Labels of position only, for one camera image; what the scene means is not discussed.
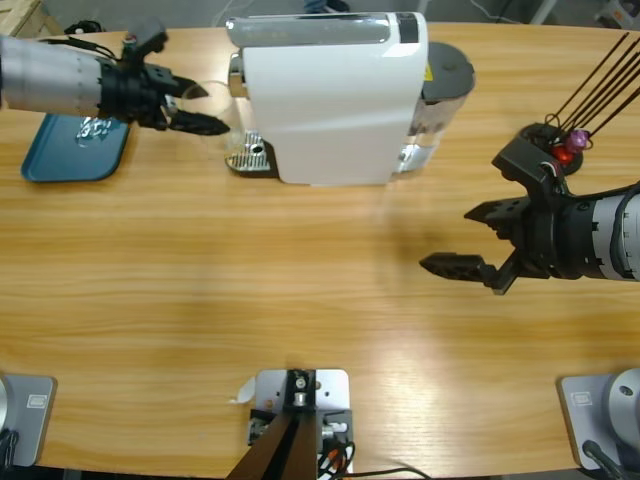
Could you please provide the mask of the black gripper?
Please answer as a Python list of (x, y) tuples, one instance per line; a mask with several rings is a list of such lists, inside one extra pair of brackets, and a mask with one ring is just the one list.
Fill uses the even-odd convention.
[(483, 202), (464, 218), (487, 225), (498, 238), (514, 232), (514, 251), (500, 267), (480, 255), (446, 252), (419, 265), (444, 279), (481, 283), (495, 295), (504, 295), (518, 277), (593, 278), (594, 211), (593, 195), (556, 195), (550, 203), (528, 197)]
[[(98, 116), (120, 122), (137, 123), (140, 127), (166, 130), (168, 121), (163, 113), (165, 96), (197, 99), (208, 92), (194, 80), (176, 76), (168, 68), (144, 64), (141, 68), (123, 66), (99, 59), (100, 101)], [(194, 135), (224, 135), (230, 127), (217, 117), (180, 109), (167, 111), (169, 129)]]

